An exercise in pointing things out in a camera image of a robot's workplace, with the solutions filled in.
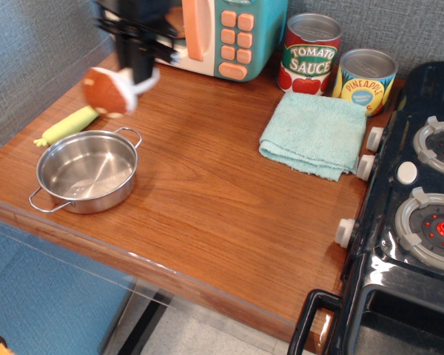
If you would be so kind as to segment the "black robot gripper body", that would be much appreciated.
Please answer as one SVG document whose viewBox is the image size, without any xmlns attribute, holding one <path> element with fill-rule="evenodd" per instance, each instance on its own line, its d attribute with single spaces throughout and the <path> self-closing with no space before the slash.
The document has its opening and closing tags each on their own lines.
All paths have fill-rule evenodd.
<svg viewBox="0 0 444 355">
<path fill-rule="evenodd" d="M 155 59 L 168 64 L 181 61 L 175 49 L 178 31 L 167 19 L 168 1 L 97 1 L 96 4 L 99 28 L 114 38 L 117 34 L 126 35 L 132 44 L 156 40 Z"/>
</svg>

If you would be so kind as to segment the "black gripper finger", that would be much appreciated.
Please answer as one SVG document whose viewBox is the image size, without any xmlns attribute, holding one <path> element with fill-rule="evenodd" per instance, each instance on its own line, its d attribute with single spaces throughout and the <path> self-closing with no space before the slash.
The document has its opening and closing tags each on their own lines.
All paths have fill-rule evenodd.
<svg viewBox="0 0 444 355">
<path fill-rule="evenodd" d="M 152 77 L 155 63 L 154 46 L 156 40 L 150 40 L 143 44 L 131 45 L 131 67 L 134 84 L 140 84 Z"/>
<path fill-rule="evenodd" d="M 121 69 L 132 67 L 131 44 L 128 36 L 122 34 L 115 35 L 115 50 Z"/>
</svg>

